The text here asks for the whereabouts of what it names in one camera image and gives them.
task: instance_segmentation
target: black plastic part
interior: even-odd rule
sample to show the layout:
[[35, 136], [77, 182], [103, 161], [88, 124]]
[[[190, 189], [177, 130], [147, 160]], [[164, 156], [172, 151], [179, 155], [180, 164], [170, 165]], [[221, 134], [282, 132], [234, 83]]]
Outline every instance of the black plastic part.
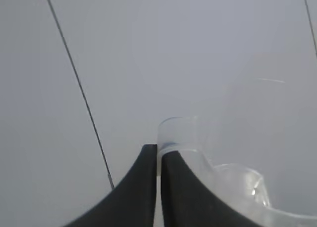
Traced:
[[161, 199], [165, 227], [259, 227], [210, 192], [178, 151], [162, 158]]
[[67, 227], [152, 227], [156, 202], [157, 146], [144, 145], [119, 185]]

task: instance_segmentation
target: gray wall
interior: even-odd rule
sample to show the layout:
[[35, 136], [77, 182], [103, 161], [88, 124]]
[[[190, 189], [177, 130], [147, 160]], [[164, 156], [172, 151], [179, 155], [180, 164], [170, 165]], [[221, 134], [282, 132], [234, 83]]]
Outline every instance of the gray wall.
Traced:
[[109, 191], [46, 0], [0, 0], [0, 226], [57, 227]]

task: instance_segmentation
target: white wall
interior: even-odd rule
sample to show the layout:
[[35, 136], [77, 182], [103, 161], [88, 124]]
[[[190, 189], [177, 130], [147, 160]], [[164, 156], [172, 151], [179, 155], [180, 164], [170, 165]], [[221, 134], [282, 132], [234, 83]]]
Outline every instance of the white wall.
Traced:
[[109, 191], [46, 0], [0, 0], [0, 226], [58, 227]]
[[303, 0], [53, 4], [115, 183], [163, 119], [217, 115], [237, 76], [305, 83], [316, 67]]

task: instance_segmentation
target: clear plastic piece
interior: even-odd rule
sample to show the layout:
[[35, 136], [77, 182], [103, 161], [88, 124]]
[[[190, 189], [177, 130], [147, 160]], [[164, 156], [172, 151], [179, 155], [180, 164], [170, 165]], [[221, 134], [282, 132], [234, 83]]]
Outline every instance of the clear plastic piece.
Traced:
[[[261, 148], [255, 149], [253, 153], [246, 153], [243, 149], [240, 153], [238, 150], [230, 153], [230, 150], [224, 149], [225, 154], [221, 154], [223, 146], [217, 146], [215, 143], [211, 146], [209, 132], [210, 124], [201, 117], [173, 117], [165, 120], [158, 129], [158, 164], [166, 153], [178, 151], [212, 193], [261, 226], [317, 227], [316, 215], [289, 212], [281, 208], [283, 203], [280, 202], [285, 200], [276, 177], [292, 167], [289, 161], [264, 160], [261, 163], [260, 160], [264, 159], [261, 157]], [[297, 173], [294, 173], [293, 178], [295, 182], [304, 180], [303, 177], [298, 177]], [[292, 190], [292, 187], [284, 187], [285, 192]], [[305, 207], [306, 203], [301, 201], [307, 200], [307, 196], [309, 198], [309, 195], [313, 195], [311, 199], [315, 199], [315, 191], [308, 193], [303, 190], [308, 189], [299, 190], [299, 195], [294, 197], [293, 202], [288, 200], [289, 203], [296, 205], [294, 200], [298, 200], [298, 205]], [[314, 209], [317, 203], [310, 207], [312, 213], [317, 213], [317, 209]]]

